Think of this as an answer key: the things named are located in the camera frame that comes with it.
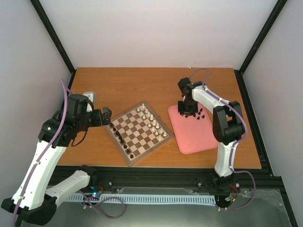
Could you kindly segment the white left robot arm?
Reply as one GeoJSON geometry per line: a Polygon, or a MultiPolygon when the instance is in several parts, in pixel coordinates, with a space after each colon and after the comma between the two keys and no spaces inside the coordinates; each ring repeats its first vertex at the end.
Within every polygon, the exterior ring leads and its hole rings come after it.
{"type": "Polygon", "coordinates": [[[67,147],[76,146],[77,134],[87,133],[90,127],[109,125],[111,115],[108,107],[95,109],[91,97],[72,94],[64,98],[63,109],[56,111],[40,130],[36,152],[22,184],[1,204],[1,208],[14,215],[15,227],[22,222],[44,226],[67,198],[81,189],[97,188],[97,172],[87,165],[51,188],[48,184],[67,147]]]}

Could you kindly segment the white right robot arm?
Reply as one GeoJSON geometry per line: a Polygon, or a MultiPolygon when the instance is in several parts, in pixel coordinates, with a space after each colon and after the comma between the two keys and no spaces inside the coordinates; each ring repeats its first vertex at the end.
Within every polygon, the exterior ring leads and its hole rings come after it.
{"type": "Polygon", "coordinates": [[[245,134],[244,122],[239,102],[230,102],[211,91],[205,83],[192,83],[189,78],[178,82],[183,100],[178,101],[178,113],[186,118],[199,113],[202,104],[213,115],[213,135],[218,141],[217,161],[212,174],[214,190],[222,192],[234,180],[233,162],[237,143],[245,134]]]}

